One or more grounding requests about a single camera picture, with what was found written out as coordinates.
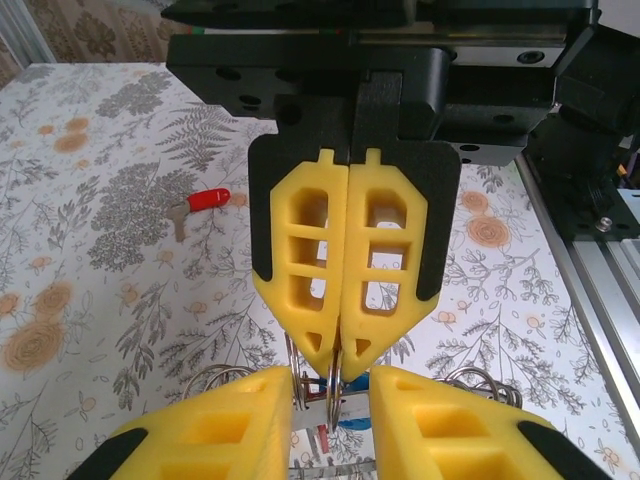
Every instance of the floral tablecloth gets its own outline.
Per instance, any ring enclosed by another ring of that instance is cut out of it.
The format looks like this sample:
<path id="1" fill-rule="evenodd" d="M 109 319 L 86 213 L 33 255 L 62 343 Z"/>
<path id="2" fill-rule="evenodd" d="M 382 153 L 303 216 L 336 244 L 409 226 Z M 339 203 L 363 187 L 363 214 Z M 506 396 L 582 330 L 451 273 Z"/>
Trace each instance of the floral tablecloth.
<path id="1" fill-rule="evenodd" d="M 202 105 L 162 65 L 36 65 L 2 90 L 0 479 L 65 478 L 207 365 L 287 363 L 251 283 L 246 151 L 273 130 Z M 166 207 L 218 185 L 230 204 L 189 216 L 176 243 Z M 369 303 L 395 301 L 379 290 Z M 609 474 L 640 478 L 513 166 L 465 166 L 440 304 L 380 361 L 479 365 Z M 329 443 L 293 434 L 292 462 L 372 454 L 369 432 Z"/>

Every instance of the red key fob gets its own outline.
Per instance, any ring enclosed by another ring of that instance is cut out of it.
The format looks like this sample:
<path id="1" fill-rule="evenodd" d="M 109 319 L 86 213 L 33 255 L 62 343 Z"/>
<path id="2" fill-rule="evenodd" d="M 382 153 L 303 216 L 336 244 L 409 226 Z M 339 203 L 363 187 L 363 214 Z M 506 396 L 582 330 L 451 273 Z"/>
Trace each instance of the red key fob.
<path id="1" fill-rule="evenodd" d="M 230 198 L 231 192 L 226 188 L 214 188 L 189 195 L 187 201 L 191 212 L 199 212 L 207 208 L 222 207 Z"/>

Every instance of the key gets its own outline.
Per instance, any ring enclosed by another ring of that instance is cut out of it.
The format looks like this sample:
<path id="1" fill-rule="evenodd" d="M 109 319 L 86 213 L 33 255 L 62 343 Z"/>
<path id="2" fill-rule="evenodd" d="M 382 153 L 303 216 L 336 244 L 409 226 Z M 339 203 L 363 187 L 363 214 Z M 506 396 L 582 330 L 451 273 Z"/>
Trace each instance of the key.
<path id="1" fill-rule="evenodd" d="M 169 207 L 167 218 L 173 222 L 176 241 L 182 243 L 186 238 L 184 221 L 191 212 L 199 212 L 207 208 L 221 207 L 231 198 L 226 188 L 214 188 L 189 195 L 184 202 Z"/>

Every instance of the floral pattern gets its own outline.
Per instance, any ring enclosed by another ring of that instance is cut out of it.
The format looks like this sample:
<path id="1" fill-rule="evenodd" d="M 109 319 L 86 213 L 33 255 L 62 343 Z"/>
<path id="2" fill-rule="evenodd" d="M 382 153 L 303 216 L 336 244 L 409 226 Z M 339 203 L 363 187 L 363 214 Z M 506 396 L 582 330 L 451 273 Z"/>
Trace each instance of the floral pattern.
<path id="1" fill-rule="evenodd" d="M 251 281 L 246 152 L 272 123 L 203 106 L 150 64 L 32 66 L 1 100 L 1 480 L 66 478 L 207 365 L 286 364 Z M 216 186 L 229 204 L 176 243 L 167 207 Z M 367 302 L 393 308 L 397 286 L 379 287 Z M 439 305 L 378 363 L 485 368 L 610 475 L 639 478 L 513 166 L 464 166 Z M 291 448 L 292 466 L 373 456 L 370 431 L 295 432 Z"/>

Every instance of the blue object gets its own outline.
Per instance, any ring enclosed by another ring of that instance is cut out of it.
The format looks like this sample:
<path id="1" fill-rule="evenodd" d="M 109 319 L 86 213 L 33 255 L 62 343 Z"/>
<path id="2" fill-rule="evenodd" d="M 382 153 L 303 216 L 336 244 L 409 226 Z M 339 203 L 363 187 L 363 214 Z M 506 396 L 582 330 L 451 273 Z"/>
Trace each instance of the blue object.
<path id="1" fill-rule="evenodd" d="M 320 379 L 320 391 L 324 392 L 326 390 L 327 381 L 324 378 Z M 369 374 L 363 373 L 358 378 L 356 378 L 353 382 L 347 384 L 344 388 L 344 393 L 349 392 L 362 392 L 365 390 L 369 390 Z M 371 419 L 370 418 L 356 418 L 354 420 L 345 420 L 338 423 L 342 428 L 346 428 L 348 430 L 368 430 L 371 428 Z"/>

